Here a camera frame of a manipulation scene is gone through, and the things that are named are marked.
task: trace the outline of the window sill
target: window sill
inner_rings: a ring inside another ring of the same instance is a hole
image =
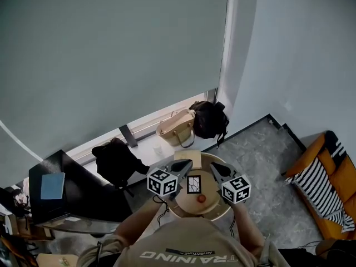
[[[207,139],[204,140],[200,137],[195,137],[194,144],[189,147],[189,150],[205,150],[208,149],[209,147],[212,147],[213,145],[216,144],[216,139]],[[191,139],[187,140],[183,144],[188,144],[191,141]],[[154,151],[153,147],[155,146],[161,146],[162,148],[162,154],[158,154]],[[170,161],[170,158],[173,159],[173,155],[175,151],[180,151],[183,150],[184,148],[181,146],[175,146],[172,147],[170,146],[165,140],[160,138],[158,135],[152,135],[144,140],[141,140],[139,142],[139,145],[131,148],[129,147],[131,152],[138,158],[142,160],[142,163],[145,165],[148,165],[151,167],[151,169],[156,168],[158,166],[163,165],[165,162]],[[107,180],[105,180],[103,177],[101,177],[97,172],[97,166],[95,161],[90,162],[89,164],[84,165],[84,168],[87,169],[89,172],[94,174],[95,176],[99,177],[101,180],[103,180],[106,183],[109,183]],[[131,185],[133,183],[136,183],[142,179],[146,178],[145,175],[139,174],[135,172],[128,180],[128,184]]]

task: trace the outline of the gray window shade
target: gray window shade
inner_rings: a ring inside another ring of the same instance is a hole
[[[218,86],[226,0],[0,0],[0,120],[46,157]]]
[[[19,183],[39,161],[27,153],[0,127],[0,187]]]

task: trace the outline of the white wall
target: white wall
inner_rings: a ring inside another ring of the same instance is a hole
[[[271,113],[304,144],[333,130],[356,159],[356,0],[257,0],[232,122]]]
[[[228,0],[224,52],[217,96],[225,113],[233,114],[255,20],[257,0]]]
[[[356,160],[356,0],[312,0],[276,114],[306,144],[333,130]]]

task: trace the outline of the black and white striped pillow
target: black and white striped pillow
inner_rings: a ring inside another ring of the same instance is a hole
[[[320,152],[324,149],[328,149],[335,163],[335,169],[339,168],[340,164],[345,159],[347,153],[345,147],[342,145],[342,143],[339,141],[333,131],[327,131],[325,133],[325,143]]]
[[[320,217],[343,226],[343,233],[355,229],[353,219],[345,213],[343,203],[318,158],[286,182],[296,185],[303,192]]]

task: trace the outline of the wooden table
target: wooden table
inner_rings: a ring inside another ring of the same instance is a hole
[[[217,193],[218,184],[215,182],[210,169],[210,164],[215,161],[224,161],[212,154],[201,153],[201,170],[191,170],[188,175],[201,175],[202,194],[207,198],[207,203],[200,204],[196,198],[199,194],[186,193],[186,178],[183,179],[181,191],[173,201],[167,201],[171,212],[177,217],[204,217],[211,221],[217,220],[227,213],[230,206]]]

